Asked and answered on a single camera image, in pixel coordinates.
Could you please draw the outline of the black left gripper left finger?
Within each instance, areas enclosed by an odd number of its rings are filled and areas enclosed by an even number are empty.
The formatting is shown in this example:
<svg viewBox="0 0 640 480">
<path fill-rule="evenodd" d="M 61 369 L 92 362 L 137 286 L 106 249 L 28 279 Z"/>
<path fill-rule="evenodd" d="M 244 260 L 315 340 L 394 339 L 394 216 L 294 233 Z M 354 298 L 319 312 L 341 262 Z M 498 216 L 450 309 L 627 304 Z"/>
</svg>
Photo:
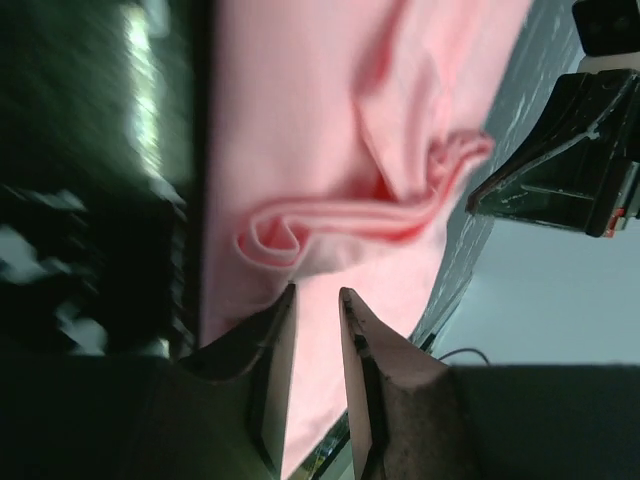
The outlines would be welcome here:
<svg viewBox="0 0 640 480">
<path fill-rule="evenodd" d="M 276 479 L 296 289 L 177 362 L 1 357 L 5 479 Z"/>
</svg>

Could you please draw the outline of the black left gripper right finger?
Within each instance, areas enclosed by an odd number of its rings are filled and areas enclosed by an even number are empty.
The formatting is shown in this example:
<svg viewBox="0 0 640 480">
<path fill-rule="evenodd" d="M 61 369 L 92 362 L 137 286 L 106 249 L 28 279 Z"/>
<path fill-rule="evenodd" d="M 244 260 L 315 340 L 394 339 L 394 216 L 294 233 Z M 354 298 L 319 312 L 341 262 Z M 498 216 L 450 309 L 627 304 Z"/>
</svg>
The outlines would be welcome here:
<svg viewBox="0 0 640 480">
<path fill-rule="evenodd" d="M 359 479 L 635 479 L 635 365 L 449 366 L 339 293 Z"/>
</svg>

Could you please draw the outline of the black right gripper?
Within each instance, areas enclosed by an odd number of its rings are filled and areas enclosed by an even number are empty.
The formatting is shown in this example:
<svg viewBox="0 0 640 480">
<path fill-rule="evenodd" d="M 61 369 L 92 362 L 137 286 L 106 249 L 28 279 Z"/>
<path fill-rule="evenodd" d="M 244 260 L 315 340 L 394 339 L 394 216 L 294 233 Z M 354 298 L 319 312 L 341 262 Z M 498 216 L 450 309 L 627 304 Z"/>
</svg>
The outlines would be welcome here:
<svg viewBox="0 0 640 480">
<path fill-rule="evenodd" d="M 561 76 L 534 128 L 466 210 L 595 238 L 638 219 L 638 71 Z"/>
</svg>

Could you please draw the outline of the pink t shirt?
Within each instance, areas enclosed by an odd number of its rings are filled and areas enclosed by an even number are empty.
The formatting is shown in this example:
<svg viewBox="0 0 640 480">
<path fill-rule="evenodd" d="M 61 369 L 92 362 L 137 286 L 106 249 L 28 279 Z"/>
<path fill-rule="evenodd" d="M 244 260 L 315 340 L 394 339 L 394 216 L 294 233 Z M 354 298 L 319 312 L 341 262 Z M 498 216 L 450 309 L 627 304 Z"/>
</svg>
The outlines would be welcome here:
<svg viewBox="0 0 640 480">
<path fill-rule="evenodd" d="M 417 326 L 526 1 L 223 1 L 201 340 L 297 286 L 281 474 L 346 407 L 338 294 Z"/>
</svg>

